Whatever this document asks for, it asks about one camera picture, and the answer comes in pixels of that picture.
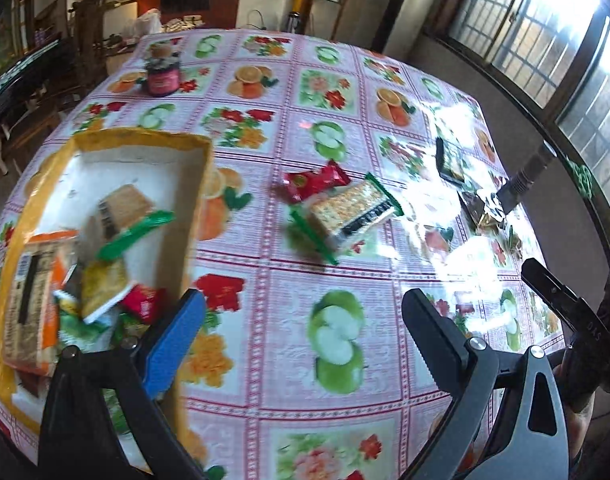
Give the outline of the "person right hand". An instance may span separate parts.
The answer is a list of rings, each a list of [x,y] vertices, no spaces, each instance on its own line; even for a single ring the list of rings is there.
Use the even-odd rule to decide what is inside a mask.
[[[596,393],[593,392],[582,410],[578,412],[573,411],[567,403],[562,403],[568,435],[570,466],[578,461],[582,453],[585,437],[594,414],[595,398]]]

